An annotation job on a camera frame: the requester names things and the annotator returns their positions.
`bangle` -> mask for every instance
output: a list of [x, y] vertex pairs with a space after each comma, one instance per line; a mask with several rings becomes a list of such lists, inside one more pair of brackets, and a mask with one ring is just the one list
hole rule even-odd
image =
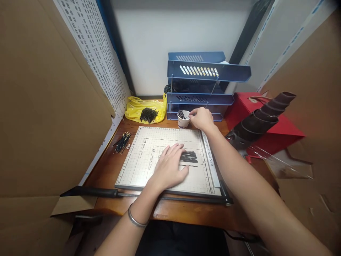
[[137, 227], [139, 227], [139, 228], [145, 228], [145, 227], [148, 225], [148, 222], [149, 222], [149, 221], [147, 221], [146, 224], [141, 224], [141, 223], [137, 222], [136, 220], [134, 220], [134, 218], [132, 217], [131, 212], [130, 212], [130, 207], [131, 207], [131, 205], [130, 205], [129, 208], [128, 208], [128, 216], [129, 216], [130, 221], [131, 221], [135, 226], [137, 226]]

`brown cardboard wall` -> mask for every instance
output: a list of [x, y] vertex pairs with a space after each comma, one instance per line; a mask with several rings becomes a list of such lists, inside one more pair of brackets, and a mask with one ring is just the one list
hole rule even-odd
[[81, 180], [110, 113], [38, 1], [0, 12], [0, 195], [58, 196]]
[[[0, 2], [0, 255], [60, 255], [73, 217], [50, 216], [112, 124], [112, 106], [55, 8]], [[96, 202], [79, 199], [56, 213]]]
[[337, 224], [341, 223], [340, 28], [341, 15], [336, 10], [262, 89], [271, 97], [282, 91], [297, 95], [285, 115], [307, 137], [290, 147], [289, 152], [313, 163], [313, 180], [287, 180], [280, 185], [280, 191], [303, 223], [312, 219], [312, 232], [330, 248], [335, 245], [340, 230]]
[[70, 216], [0, 230], [0, 255], [60, 256], [71, 229]]

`forearm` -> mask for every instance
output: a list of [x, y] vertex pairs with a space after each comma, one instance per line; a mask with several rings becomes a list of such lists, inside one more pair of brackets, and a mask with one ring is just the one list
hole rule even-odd
[[205, 134], [227, 186], [272, 252], [277, 255], [329, 253], [216, 127]]
[[[137, 222], [141, 224], [148, 222], [155, 202], [161, 192], [162, 190], [158, 189], [157, 184], [154, 184], [152, 180], [148, 181], [130, 208], [131, 215]], [[144, 230], [144, 228], [136, 227], [130, 221], [128, 212], [126, 212], [95, 255], [135, 255]]]

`dark pants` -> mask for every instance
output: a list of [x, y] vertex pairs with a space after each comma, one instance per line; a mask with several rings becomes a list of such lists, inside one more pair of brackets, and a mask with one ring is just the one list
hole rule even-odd
[[221, 229], [151, 220], [136, 255], [229, 255], [229, 252]]

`paper cup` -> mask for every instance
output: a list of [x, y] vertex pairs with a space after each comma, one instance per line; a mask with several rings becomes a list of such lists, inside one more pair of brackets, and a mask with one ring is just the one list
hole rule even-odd
[[188, 118], [190, 112], [187, 110], [183, 110], [182, 113], [187, 119], [182, 119], [181, 117], [179, 117], [179, 114], [178, 114], [178, 126], [180, 129], [186, 129], [190, 122], [190, 119]]

